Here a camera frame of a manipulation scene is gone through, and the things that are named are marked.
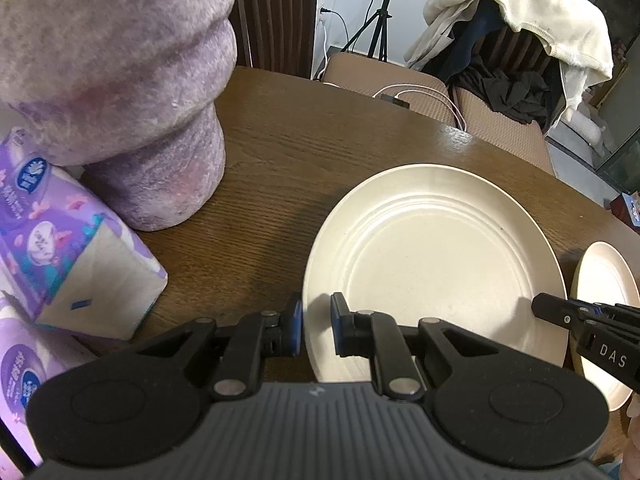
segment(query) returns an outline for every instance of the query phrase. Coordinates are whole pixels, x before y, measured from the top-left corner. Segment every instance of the brown cushion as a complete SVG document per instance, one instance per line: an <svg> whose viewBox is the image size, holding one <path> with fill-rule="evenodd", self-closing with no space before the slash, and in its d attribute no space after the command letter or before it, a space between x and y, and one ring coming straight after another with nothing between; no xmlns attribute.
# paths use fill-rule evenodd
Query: brown cushion
<svg viewBox="0 0 640 480"><path fill-rule="evenodd" d="M415 83L428 86L447 95L447 88L444 83L433 76L393 63L384 63L377 59L356 56L347 52L339 52L330 57L322 81L333 83L358 94L370 96L386 85L397 83ZM402 90L409 89L410 87L396 87L390 88L384 93L396 95ZM418 92L408 92L402 94L399 99L408 102L410 104L409 109L414 112L426 115L449 126L456 125L451 111L436 98Z"/></svg>
<svg viewBox="0 0 640 480"><path fill-rule="evenodd" d="M536 121L531 124L517 123L492 111L482 99L471 92L462 88L456 88L455 91L468 133L554 174L545 137Z"/></svg>

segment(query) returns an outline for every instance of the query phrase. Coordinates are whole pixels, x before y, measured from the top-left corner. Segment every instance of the black tripod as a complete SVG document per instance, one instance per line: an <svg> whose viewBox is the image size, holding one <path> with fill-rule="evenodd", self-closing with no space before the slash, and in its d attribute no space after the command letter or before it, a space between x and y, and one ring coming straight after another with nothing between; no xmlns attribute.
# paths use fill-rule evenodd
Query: black tripod
<svg viewBox="0 0 640 480"><path fill-rule="evenodd" d="M388 12L389 2L391 0L382 0L382 6L372 14L372 16L360 27L360 30L355 33L354 37L351 38L341 50L341 52L346 52L347 49L358 40L360 35L366 30L373 20L378 18L378 22L376 23L376 30L373 31L373 37L371 38L371 45L369 45L369 53L367 57L373 57L374 52L376 51L376 44L378 43L378 39L380 39L380 50L378 53L378 59L380 61L386 61L386 20L391 18L391 15Z"/></svg>

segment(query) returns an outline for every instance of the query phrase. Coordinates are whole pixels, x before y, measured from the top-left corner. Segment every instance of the tissue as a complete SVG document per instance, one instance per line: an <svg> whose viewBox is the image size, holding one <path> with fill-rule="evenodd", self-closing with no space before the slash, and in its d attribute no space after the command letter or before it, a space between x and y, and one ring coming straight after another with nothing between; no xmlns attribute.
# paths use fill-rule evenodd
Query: tissue
<svg viewBox="0 0 640 480"><path fill-rule="evenodd" d="M0 280L4 279L0 269ZM35 464L42 459L27 429L27 403L44 381L93 358L70 336L35 327L9 297L0 293L0 418ZM22 478L2 449L0 478Z"/></svg>
<svg viewBox="0 0 640 480"><path fill-rule="evenodd" d="M10 290L39 324L130 339L167 275L120 218L30 145L0 144L0 260Z"/></svg>

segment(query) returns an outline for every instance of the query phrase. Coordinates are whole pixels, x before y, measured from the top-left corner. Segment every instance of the wooden table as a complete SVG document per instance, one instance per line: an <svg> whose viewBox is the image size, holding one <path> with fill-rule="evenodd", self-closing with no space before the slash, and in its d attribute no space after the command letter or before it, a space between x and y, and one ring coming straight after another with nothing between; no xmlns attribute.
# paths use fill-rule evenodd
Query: wooden table
<svg viewBox="0 0 640 480"><path fill-rule="evenodd" d="M169 283L136 338L198 316L232 324L281 310L302 288L324 218L356 184L417 162L447 164L501 187L544 231L570 287L584 250L616 247L640 278L640 237L609 212L531 164L404 108L271 72L237 68L217 99L225 177L187 222L142 234ZM313 380L307 359L271 360L268 377ZM626 424L611 416L600 456L620 452Z"/></svg>

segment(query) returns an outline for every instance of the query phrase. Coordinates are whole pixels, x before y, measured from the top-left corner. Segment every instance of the plate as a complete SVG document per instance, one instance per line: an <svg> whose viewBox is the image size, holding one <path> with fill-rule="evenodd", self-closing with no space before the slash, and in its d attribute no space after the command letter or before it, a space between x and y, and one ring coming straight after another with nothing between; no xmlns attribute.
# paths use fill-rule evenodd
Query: plate
<svg viewBox="0 0 640 480"><path fill-rule="evenodd" d="M629 266L620 253L605 242L591 244L583 254L575 269L571 295L576 300L589 303L622 303L640 307L638 287ZM619 409L631 395L631 389L579 356L575 345L572 339L575 370L600 389L612 412Z"/></svg>
<svg viewBox="0 0 640 480"><path fill-rule="evenodd" d="M568 332L531 312L539 292L566 298L558 261L533 218L491 182L433 164L383 171L331 211L303 285L306 348L319 381L370 379L335 354L329 300L416 326L434 316L556 365Z"/></svg>

